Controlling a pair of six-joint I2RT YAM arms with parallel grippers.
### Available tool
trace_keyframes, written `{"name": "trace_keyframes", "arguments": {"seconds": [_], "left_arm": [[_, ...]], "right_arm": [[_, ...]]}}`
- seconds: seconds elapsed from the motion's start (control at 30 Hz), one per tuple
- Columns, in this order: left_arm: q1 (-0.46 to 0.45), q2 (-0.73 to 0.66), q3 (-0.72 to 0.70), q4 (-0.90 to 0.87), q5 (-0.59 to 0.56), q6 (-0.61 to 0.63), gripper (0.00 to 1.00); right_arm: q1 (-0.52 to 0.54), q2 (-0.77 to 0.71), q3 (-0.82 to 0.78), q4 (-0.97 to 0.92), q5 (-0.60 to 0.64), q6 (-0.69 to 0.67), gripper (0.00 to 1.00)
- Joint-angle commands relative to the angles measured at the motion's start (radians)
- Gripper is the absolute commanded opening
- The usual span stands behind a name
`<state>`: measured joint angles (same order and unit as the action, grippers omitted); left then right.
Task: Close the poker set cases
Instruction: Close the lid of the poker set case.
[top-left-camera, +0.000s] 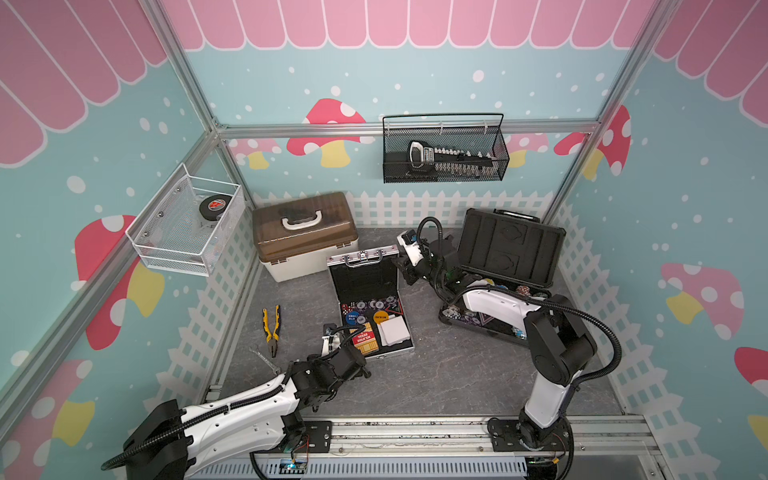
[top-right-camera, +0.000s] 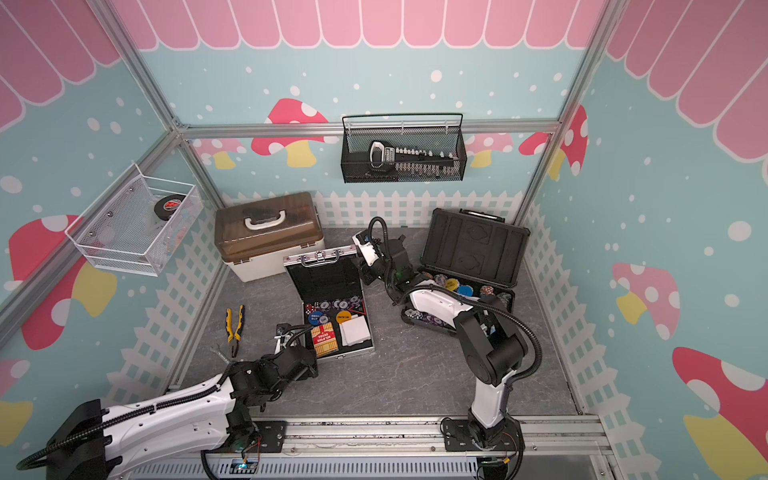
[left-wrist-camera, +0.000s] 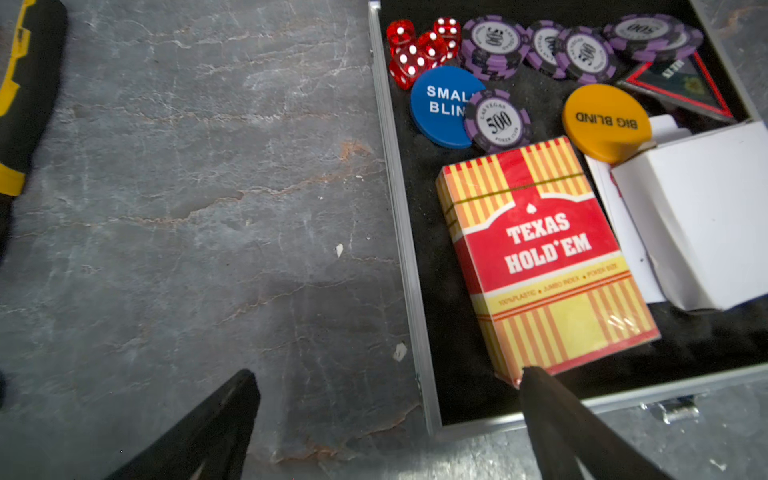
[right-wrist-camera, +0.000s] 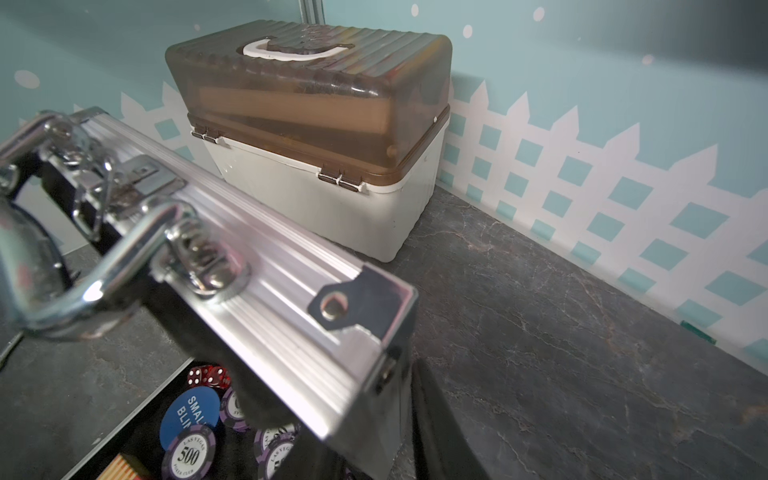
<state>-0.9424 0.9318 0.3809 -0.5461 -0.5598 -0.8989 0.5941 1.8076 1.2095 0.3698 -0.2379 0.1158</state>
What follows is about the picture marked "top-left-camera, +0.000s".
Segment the black plastic poker case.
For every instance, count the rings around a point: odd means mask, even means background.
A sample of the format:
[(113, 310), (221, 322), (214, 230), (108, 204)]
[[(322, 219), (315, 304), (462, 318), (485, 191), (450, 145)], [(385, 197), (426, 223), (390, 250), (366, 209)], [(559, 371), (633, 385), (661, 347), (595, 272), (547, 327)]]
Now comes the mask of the black plastic poker case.
[(464, 275), (447, 285), (457, 293), (474, 279), (548, 299), (566, 232), (537, 217), (508, 210), (471, 208), (458, 244)]

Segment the silver aluminium poker case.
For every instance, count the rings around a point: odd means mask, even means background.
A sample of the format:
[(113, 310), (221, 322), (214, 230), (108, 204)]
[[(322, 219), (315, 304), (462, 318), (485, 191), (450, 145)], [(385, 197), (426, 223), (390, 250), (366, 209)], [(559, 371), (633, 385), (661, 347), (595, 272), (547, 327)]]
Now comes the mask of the silver aluminium poker case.
[[(393, 263), (397, 257), (397, 247), (390, 245), (342, 253), (327, 260), (341, 324), (360, 326), (363, 331), (364, 325), (370, 323), (374, 329), (379, 351), (367, 358), (385, 358), (414, 349), (399, 292), (400, 272)], [(395, 316), (405, 319), (411, 338), (394, 346), (383, 346), (378, 325)]]

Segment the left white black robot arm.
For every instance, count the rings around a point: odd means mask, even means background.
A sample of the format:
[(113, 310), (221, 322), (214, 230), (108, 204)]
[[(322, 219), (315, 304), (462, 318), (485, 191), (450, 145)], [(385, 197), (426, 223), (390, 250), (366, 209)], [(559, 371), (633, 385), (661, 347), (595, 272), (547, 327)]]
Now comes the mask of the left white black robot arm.
[(369, 376), (362, 353), (344, 342), (218, 401), (184, 408), (175, 400), (163, 402), (100, 469), (123, 468), (128, 479), (188, 479), (239, 454), (307, 451), (312, 434), (302, 412), (318, 410), (345, 382)]

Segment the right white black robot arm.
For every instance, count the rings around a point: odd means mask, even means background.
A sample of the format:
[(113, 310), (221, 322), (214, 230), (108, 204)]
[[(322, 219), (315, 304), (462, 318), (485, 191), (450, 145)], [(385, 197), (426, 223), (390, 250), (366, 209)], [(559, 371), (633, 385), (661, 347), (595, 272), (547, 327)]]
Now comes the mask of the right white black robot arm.
[(437, 218), (424, 218), (396, 242), (395, 265), (408, 284), (426, 280), (446, 307), (490, 316), (523, 334), (537, 375), (516, 423), (522, 447), (543, 449), (558, 428), (568, 426), (566, 410), (580, 385), (620, 365), (623, 350), (614, 331), (567, 297), (536, 297), (478, 274), (456, 274), (451, 241)]

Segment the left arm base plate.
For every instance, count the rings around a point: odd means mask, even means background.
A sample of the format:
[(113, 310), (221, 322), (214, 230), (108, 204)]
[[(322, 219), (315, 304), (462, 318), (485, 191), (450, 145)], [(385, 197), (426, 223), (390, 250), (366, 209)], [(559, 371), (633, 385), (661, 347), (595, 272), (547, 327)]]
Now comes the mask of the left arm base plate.
[(288, 426), (279, 449), (283, 453), (328, 453), (332, 429), (331, 421), (307, 421)]

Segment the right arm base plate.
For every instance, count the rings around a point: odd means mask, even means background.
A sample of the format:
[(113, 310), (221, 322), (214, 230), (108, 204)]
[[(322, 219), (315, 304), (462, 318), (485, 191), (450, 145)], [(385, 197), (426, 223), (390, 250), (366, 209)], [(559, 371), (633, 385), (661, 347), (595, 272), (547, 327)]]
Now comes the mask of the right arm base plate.
[(490, 418), (486, 423), (495, 452), (544, 452), (562, 454), (572, 445), (572, 429), (564, 419), (547, 428), (529, 420)]

